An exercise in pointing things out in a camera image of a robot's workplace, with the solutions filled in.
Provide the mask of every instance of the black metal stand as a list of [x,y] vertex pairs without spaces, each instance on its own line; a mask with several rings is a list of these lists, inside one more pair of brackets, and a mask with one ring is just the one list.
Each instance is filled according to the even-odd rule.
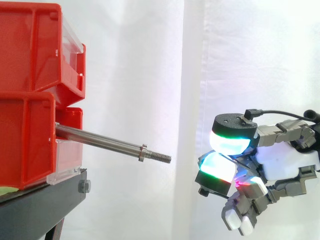
[[64,217],[86,198],[87,170],[56,185],[43,184],[0,197],[0,240],[58,240]]

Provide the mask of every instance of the white curtain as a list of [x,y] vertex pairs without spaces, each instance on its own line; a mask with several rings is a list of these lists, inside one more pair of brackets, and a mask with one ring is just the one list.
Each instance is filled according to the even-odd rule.
[[[318,2],[56,2],[87,47],[86,98],[76,104],[83,128],[173,158],[140,163],[86,146],[92,189],[65,218],[61,239],[243,239],[224,226],[225,200],[198,194],[197,157],[210,150],[217,114],[320,111]],[[319,196],[270,205],[246,239],[319,239]]]

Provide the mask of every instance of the steel shaft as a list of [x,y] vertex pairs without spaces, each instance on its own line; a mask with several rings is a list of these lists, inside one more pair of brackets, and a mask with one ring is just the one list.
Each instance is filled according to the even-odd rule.
[[75,142],[88,144],[120,154],[136,157],[140,162],[143,162],[144,158],[157,160],[167,164],[171,162],[171,156],[147,150],[147,145],[145,144],[139,146],[133,143],[117,140],[114,138],[98,135],[60,124],[55,125],[55,134],[58,137],[62,137]]

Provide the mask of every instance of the green light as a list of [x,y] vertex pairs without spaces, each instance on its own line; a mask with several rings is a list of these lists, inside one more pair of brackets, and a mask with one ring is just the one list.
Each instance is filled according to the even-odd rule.
[[212,152],[205,157],[200,166],[200,170],[206,174],[231,183],[236,172],[236,165],[225,159],[218,152]]
[[242,154],[249,144],[250,139],[248,138],[226,138],[215,134],[213,131],[210,133],[212,149],[223,155]]

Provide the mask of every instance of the bolt head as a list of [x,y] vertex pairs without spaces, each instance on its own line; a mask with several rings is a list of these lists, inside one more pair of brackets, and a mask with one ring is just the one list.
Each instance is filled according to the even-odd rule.
[[83,194],[90,193],[91,190],[91,181],[90,180],[81,180],[79,183],[79,192]]

